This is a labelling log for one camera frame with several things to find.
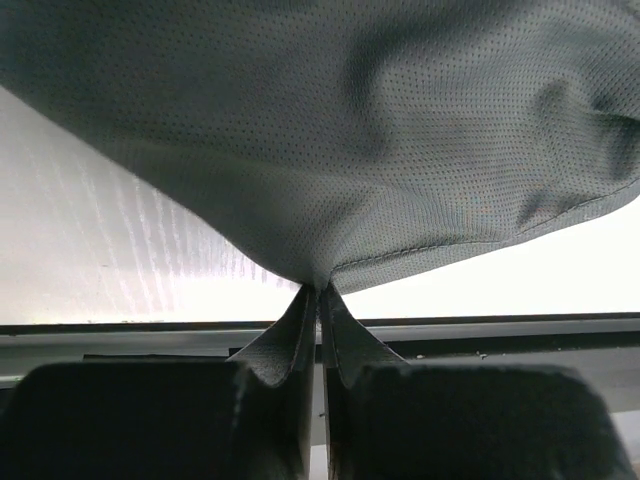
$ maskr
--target gray perforated cover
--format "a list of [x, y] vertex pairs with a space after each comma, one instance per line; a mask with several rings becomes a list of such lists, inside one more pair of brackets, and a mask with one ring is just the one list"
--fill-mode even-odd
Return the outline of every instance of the gray perforated cover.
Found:
[[623, 0], [0, 0], [0, 83], [264, 267], [351, 292], [640, 193]]

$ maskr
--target perforated fabric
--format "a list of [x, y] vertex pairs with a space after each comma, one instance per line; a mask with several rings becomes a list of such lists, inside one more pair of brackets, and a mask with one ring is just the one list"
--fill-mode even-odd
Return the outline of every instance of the perforated fabric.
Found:
[[640, 193], [622, 0], [0, 0], [1, 84], [256, 262], [351, 292]]

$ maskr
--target fabric seam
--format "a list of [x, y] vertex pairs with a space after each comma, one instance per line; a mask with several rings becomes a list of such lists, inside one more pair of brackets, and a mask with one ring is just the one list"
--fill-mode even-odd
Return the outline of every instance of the fabric seam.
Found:
[[[539, 223], [539, 224], [534, 225], [532, 227], [529, 227], [526, 230], [523, 230], [522, 232], [519, 232], [516, 235], [514, 235], [512, 237], [509, 237], [506, 240], [499, 240], [499, 241], [495, 241], [495, 242], [462, 242], [462, 243], [453, 243], [451, 245], [429, 245], [429, 246], [422, 246], [422, 247], [406, 248], [406, 249], [402, 249], [402, 250], [396, 250], [396, 251], [393, 251], [393, 252], [383, 253], [383, 254], [380, 254], [380, 255], [375, 255], [373, 257], [367, 257], [367, 258], [362, 258], [360, 260], [354, 260], [354, 261], [351, 261], [351, 262], [342, 263], [342, 264], [336, 266], [333, 270], [331, 270], [331, 275], [333, 275], [333, 273], [338, 271], [338, 270], [342, 270], [342, 269], [351, 267], [353, 265], [358, 265], [358, 264], [366, 263], [366, 262], [373, 262], [373, 261], [376, 261], [376, 260], [382, 260], [382, 259], [389, 258], [389, 257], [395, 257], [395, 256], [407, 255], [407, 254], [419, 253], [419, 252], [426, 252], [426, 251], [430, 251], [430, 250], [437, 250], [437, 249], [440, 249], [440, 248], [455, 247], [455, 246], [458, 246], [458, 245], [499, 245], [499, 244], [502, 244], [502, 243], [507, 243], [507, 242], [509, 242], [511, 240], [515, 240], [515, 239], [527, 234], [528, 232], [531, 232], [532, 230], [536, 230], [536, 229], [538, 229], [540, 227], [543, 227], [543, 226], [548, 225], [548, 224], [550, 224], [552, 222], [555, 222], [559, 218], [570, 214], [574, 210], [577, 210], [579, 208], [585, 207], [585, 206], [587, 206], [589, 204], [592, 204], [592, 203], [597, 203], [597, 202], [600, 202], [602, 200], [606, 200], [606, 199], [609, 199], [611, 197], [618, 196], [622, 192], [624, 192], [626, 190], [629, 190], [632, 187], [636, 186], [638, 183], [640, 183], [640, 179], [636, 179], [633, 182], [631, 182], [629, 185], [625, 185], [624, 187], [619, 188], [615, 192], [612, 192], [612, 193], [610, 193], [608, 195], [604, 195], [604, 196], [601, 196], [601, 197], [593, 198], [591, 200], [587, 200], [586, 202], [582, 202], [582, 203], [580, 203], [578, 205], [574, 205], [569, 210], [566, 210], [566, 211], [560, 213], [559, 215], [556, 215], [555, 217], [550, 218], [549, 220], [546, 220], [545, 222], [542, 222], [542, 223]], [[596, 218], [601, 218], [601, 217], [603, 217], [605, 215], [600, 215], [600, 216], [595, 217], [595, 218], [593, 218], [591, 220], [595, 220]]]

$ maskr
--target gray fabric cover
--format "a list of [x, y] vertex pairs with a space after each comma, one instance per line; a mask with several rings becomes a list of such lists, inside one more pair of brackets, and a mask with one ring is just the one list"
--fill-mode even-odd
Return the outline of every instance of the gray fabric cover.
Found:
[[342, 293], [640, 194], [623, 0], [0, 0], [0, 84]]

